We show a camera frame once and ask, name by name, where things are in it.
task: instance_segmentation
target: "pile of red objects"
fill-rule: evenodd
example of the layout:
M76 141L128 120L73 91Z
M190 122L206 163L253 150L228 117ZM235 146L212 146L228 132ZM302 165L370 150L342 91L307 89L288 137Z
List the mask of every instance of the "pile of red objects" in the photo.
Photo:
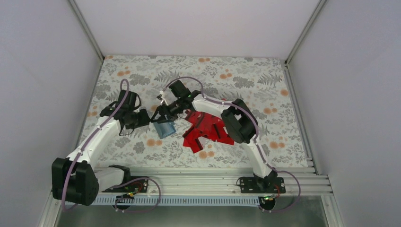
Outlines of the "pile of red objects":
M203 150L199 137L234 145L234 140L227 135L224 130L224 122L220 118L198 111L187 111L186 113L185 119L192 123L192 126L183 135L184 147L190 147L193 153Z

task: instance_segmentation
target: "floral pattern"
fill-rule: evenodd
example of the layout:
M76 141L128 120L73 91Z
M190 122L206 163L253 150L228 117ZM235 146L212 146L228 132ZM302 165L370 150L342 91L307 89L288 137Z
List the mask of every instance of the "floral pattern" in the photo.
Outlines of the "floral pattern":
M81 141L93 129L100 111L118 98L122 79L128 79L131 91L139 94L142 108L151 116L159 104L159 91L180 76L199 79L209 96L243 99L258 120L262 147L274 166L307 166L280 60L274 58L106 56ZM190 79L182 82L190 90L200 89ZM167 92L166 99L173 101L174 96ZM251 167L241 144L206 140L204 150L193 154L182 146L182 134L190 126L183 119L175 121L177 133L163 140L152 123L131 135L116 136L100 155L98 165Z

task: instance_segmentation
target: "gray floor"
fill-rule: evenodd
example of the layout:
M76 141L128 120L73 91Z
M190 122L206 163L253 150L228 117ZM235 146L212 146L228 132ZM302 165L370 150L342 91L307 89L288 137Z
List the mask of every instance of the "gray floor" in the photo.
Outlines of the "gray floor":
M294 198L282 197L275 209L289 205ZM160 206L145 214L123 214L111 206L78 206L61 213L58 227L325 227L326 217L320 197L305 196L290 210L268 214L253 207L168 207Z

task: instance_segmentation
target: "floral tablecloth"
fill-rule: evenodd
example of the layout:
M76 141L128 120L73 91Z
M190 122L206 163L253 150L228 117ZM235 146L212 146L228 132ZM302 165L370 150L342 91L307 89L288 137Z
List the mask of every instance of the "floral tablecloth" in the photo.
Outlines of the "floral tablecloth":
M293 107L279 59L185 56L106 56L81 140L94 127L100 111L117 100L120 81L127 78L131 91L140 95L142 108L151 116L159 104L156 96L172 79L199 79L209 96L226 100L243 99L259 122L262 147L276 167L305 167ZM190 89L200 86L183 79ZM166 99L174 100L172 94ZM98 165L131 167L251 167L240 144L227 145L207 140L204 150L193 154L183 147L182 134L190 123L175 121L176 134L160 139L151 123L132 135L115 137L100 155Z

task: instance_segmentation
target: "white wall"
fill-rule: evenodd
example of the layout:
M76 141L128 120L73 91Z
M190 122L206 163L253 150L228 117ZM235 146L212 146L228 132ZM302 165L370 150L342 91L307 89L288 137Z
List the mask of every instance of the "white wall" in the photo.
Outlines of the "white wall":
M76 0L103 54L286 59L319 0Z
M401 2L328 1L290 63L349 227L401 223Z
M100 60L66 0L1 3L0 225L36 226L74 148Z

